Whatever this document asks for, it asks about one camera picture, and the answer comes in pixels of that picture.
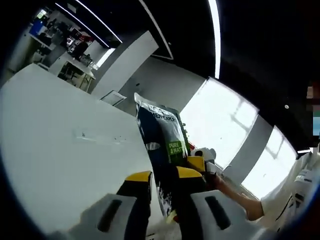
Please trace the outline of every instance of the gray pillar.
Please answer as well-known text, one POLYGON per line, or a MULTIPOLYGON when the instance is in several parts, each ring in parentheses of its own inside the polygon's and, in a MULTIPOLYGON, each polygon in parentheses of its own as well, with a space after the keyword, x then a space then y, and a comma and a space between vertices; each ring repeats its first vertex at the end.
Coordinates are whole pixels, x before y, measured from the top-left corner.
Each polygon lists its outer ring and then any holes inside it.
POLYGON ((241 184, 264 151, 272 130, 273 126, 258 115, 248 137, 231 161, 231 166, 223 174, 234 183, 241 184))
POLYGON ((118 92, 144 61, 158 49, 149 31, 120 44, 102 66, 94 72, 96 80, 89 93, 101 99, 109 92, 118 92))

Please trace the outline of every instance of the white table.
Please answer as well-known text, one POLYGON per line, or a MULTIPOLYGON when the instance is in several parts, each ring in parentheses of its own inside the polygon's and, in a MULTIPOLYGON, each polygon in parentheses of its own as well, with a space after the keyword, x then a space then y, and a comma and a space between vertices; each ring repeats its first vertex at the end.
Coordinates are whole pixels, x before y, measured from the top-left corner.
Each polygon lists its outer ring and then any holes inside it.
POLYGON ((96 77, 95 75, 92 73, 91 69, 87 66, 85 66, 82 62, 75 60, 72 56, 70 56, 67 52, 65 52, 64 54, 62 54, 49 68, 49 72, 53 73, 54 75, 58 76, 58 74, 60 73, 62 67, 65 65, 66 62, 71 63, 73 66, 75 66, 76 68, 80 69, 85 76, 83 77, 83 80, 80 84, 80 87, 82 86, 82 84, 84 83, 84 81, 87 81, 87 86, 86 86, 86 90, 85 92, 88 91, 89 86, 92 82, 92 80, 95 80, 96 77))
POLYGON ((30 34, 30 33, 28 33, 28 34, 29 34, 29 36, 30 36, 31 38, 33 38, 34 40, 36 40, 36 41, 39 42, 40 44, 44 45, 46 48, 50 49, 51 51, 52 51, 53 49, 55 49, 56 45, 54 45, 53 43, 51 43, 50 46, 48 46, 48 45, 45 44, 43 41, 39 40, 39 38, 37 38, 36 36, 34 36, 34 35, 30 34))
MULTIPOLYGON (((45 234, 69 229, 128 175, 152 170, 133 116, 35 64, 6 82, 0 103, 8 180, 45 234)), ((154 182, 150 225, 162 219, 154 182)))

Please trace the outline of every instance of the green label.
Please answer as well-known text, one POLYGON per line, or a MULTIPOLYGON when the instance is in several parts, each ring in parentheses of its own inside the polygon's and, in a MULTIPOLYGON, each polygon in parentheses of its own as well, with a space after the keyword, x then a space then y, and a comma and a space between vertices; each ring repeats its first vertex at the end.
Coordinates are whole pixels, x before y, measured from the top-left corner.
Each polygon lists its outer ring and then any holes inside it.
POLYGON ((175 155, 182 153, 182 143, 181 141, 172 141, 168 144, 169 155, 175 155))

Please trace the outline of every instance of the white sleeve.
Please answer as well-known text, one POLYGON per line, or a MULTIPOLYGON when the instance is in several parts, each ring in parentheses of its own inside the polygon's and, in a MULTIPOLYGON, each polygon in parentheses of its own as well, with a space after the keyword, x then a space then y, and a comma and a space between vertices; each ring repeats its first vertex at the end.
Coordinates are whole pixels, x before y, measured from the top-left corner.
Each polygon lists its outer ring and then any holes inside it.
POLYGON ((274 190, 261 198, 263 218, 268 219, 268 222, 274 222, 285 208, 292 194, 293 183, 309 157, 307 153, 296 160, 286 178, 274 190))

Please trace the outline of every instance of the person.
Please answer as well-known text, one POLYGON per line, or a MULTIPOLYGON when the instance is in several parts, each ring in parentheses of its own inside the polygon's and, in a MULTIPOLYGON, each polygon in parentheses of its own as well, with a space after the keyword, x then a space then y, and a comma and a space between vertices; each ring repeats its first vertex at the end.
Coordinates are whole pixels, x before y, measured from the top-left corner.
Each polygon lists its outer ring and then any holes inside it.
POLYGON ((63 47, 64 49, 68 50, 68 37, 69 37, 69 34, 67 34, 66 32, 63 32, 61 37, 62 37, 62 41, 60 42, 60 46, 63 47))
POLYGON ((261 200, 249 199, 230 188, 218 175, 211 181, 217 190, 241 205, 248 220, 279 232, 303 209, 304 200, 312 194, 312 181, 320 173, 320 144, 293 164, 287 177, 261 200))
POLYGON ((87 40, 83 40, 82 42, 80 42, 73 50, 72 52, 72 56, 79 60, 81 58, 81 56, 84 54, 84 52, 87 50, 87 48, 89 47, 87 40))
POLYGON ((46 25, 46 27, 47 27, 48 29, 52 28, 52 27, 55 25, 56 21, 57 21, 56 18, 53 19, 52 21, 50 21, 50 22, 46 25))
POLYGON ((45 15, 40 18, 40 21, 42 22, 43 26, 47 26, 48 18, 45 15))

